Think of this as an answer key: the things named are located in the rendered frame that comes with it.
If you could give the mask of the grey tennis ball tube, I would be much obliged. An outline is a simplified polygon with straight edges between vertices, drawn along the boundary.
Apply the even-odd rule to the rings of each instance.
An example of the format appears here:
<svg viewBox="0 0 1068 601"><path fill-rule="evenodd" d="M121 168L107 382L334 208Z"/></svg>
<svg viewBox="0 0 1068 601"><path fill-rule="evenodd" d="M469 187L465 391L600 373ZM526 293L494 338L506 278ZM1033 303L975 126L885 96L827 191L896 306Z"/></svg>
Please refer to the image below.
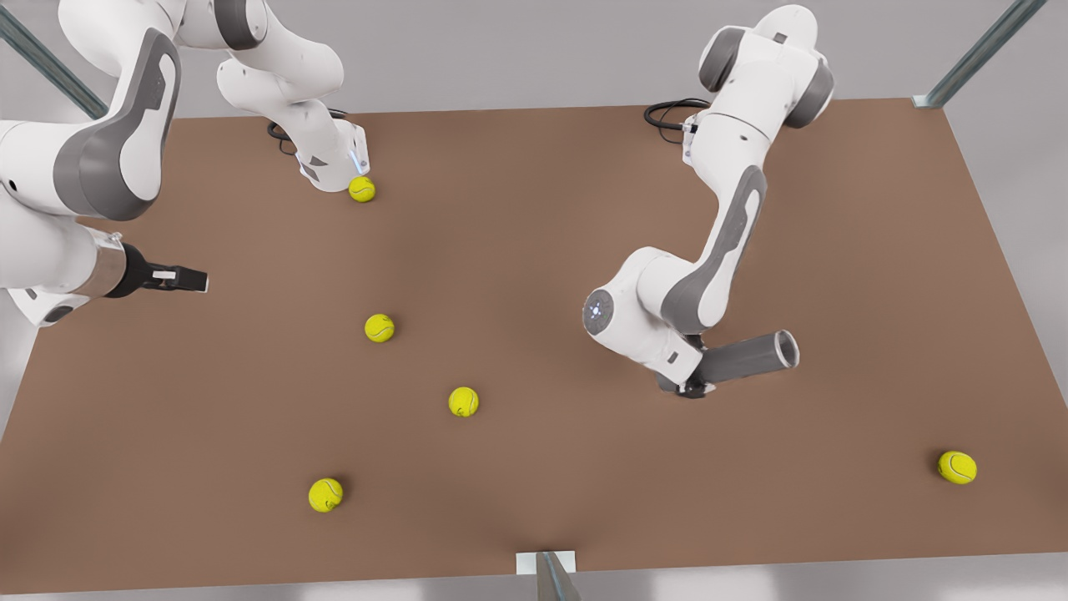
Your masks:
<svg viewBox="0 0 1068 601"><path fill-rule="evenodd" d="M758 374L794 369L798 361L800 351L794 335L781 330L760 337L737 341L732 345L708 348L703 361L703 371L707 381L717 385ZM656 374L656 380L661 391L678 394L680 384L668 380L666 376L659 373Z"/></svg>

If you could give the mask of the silver frame post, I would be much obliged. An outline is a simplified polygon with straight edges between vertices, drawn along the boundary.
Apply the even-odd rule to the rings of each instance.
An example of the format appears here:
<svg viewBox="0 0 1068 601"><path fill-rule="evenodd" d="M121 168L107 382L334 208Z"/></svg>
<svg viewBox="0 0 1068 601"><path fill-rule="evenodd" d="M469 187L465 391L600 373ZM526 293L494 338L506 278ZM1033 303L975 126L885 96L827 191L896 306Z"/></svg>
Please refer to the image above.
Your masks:
<svg viewBox="0 0 1068 601"><path fill-rule="evenodd" d="M31 68L38 72L89 118L103 118L107 113L109 110L107 104L2 4L0 4L0 39L7 43L16 54L22 57Z"/></svg>
<svg viewBox="0 0 1068 601"><path fill-rule="evenodd" d="M516 554L516 574L537 578L537 601L582 601L572 581L576 571L572 550Z"/></svg>
<svg viewBox="0 0 1068 601"><path fill-rule="evenodd" d="M949 72L924 94L913 95L912 106L918 109L941 109L1012 39L1049 0L1014 0Z"/></svg>

